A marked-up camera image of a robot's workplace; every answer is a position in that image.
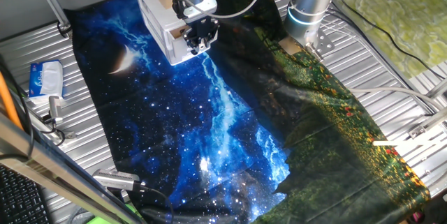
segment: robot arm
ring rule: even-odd
[[[318,28],[330,0],[291,0],[284,25],[287,32],[311,51],[318,45]]]
[[[178,18],[191,28],[185,31],[184,39],[193,54],[210,48],[217,39],[219,23],[210,14],[217,9],[216,0],[173,0],[173,9]],[[312,47],[318,44],[318,28],[328,9],[330,0],[291,0],[284,25],[287,32],[302,45]]]

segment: metal clamp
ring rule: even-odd
[[[432,90],[428,91],[426,94],[429,98],[437,98],[447,91],[447,79],[442,80],[438,85],[436,85]]]
[[[435,115],[416,126],[413,130],[410,130],[409,135],[412,139],[415,139],[419,135],[426,133],[439,124],[441,124],[444,128],[447,128],[447,123],[445,120],[447,120],[447,108],[440,110]]]

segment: metal rail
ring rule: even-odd
[[[60,22],[60,29],[63,31],[69,29],[71,25],[61,7],[61,4],[59,4],[57,0],[47,0],[47,2]]]
[[[54,145],[46,145],[45,141],[34,144],[32,160],[26,163],[15,159],[1,162],[109,223],[144,223],[123,202],[105,190],[99,190],[101,185],[97,182],[95,185],[94,179],[66,154]],[[0,114],[0,151],[7,154],[25,154],[28,148],[29,136]]]

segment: orange pole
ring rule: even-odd
[[[17,111],[15,110],[13,98],[9,93],[8,85],[3,78],[3,75],[0,73],[0,96],[5,104],[6,113],[8,113],[9,119],[20,129],[23,130],[22,123],[20,123],[19,115],[17,115]]]

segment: tissue box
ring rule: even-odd
[[[50,96],[62,98],[63,68],[59,60],[31,64],[29,75],[29,99],[46,103]]]

